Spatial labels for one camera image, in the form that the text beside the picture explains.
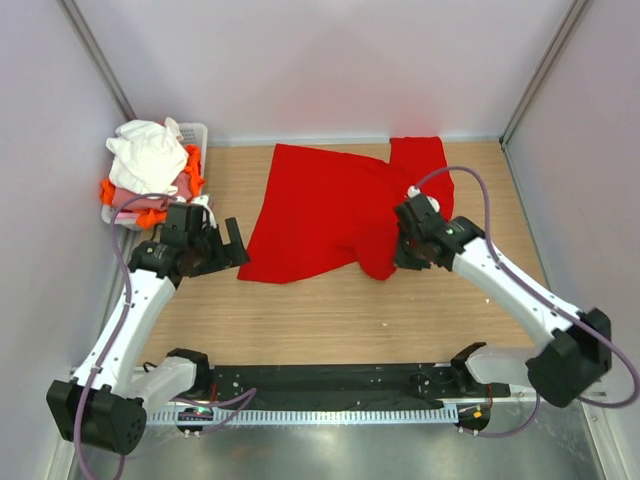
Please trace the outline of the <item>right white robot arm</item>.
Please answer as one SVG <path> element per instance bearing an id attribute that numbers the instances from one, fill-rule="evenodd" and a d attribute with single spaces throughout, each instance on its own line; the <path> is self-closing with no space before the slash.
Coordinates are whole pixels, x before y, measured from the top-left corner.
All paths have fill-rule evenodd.
<path id="1" fill-rule="evenodd" d="M 597 308 L 582 312 L 557 298 L 489 247 L 477 225 L 462 216 L 446 221 L 436 204 L 410 188 L 407 199 L 395 207 L 397 267 L 437 266 L 457 274 L 500 305 L 534 344 L 472 347 L 451 370 L 452 387 L 464 396 L 489 383 L 531 387 L 551 405 L 568 406 L 611 368 L 612 353 L 604 344 L 611 337 L 609 318 Z"/>

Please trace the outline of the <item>red t-shirt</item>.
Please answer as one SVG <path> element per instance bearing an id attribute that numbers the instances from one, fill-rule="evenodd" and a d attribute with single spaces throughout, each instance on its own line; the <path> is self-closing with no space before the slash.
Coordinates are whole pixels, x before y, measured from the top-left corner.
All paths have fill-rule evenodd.
<path id="1" fill-rule="evenodd" d="M 438 137 L 394 138 L 388 161 L 311 147 L 275 147 L 242 281 L 286 284 L 356 263 L 385 281 L 396 271 L 396 206 L 446 167 Z"/>

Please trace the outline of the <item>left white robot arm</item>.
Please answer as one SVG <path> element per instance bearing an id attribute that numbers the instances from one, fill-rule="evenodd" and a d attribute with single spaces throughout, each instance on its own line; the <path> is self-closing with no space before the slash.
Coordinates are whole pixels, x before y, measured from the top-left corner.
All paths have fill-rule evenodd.
<path id="1" fill-rule="evenodd" d="M 183 279 L 248 261 L 236 218 L 220 225 L 204 204 L 171 204 L 159 238 L 141 242 L 120 263 L 123 292 L 94 347 L 69 380 L 55 380 L 47 391 L 61 437 L 126 456 L 151 414 L 174 399 L 204 398 L 213 385 L 206 354 L 176 348 L 141 376 L 136 362 Z"/>

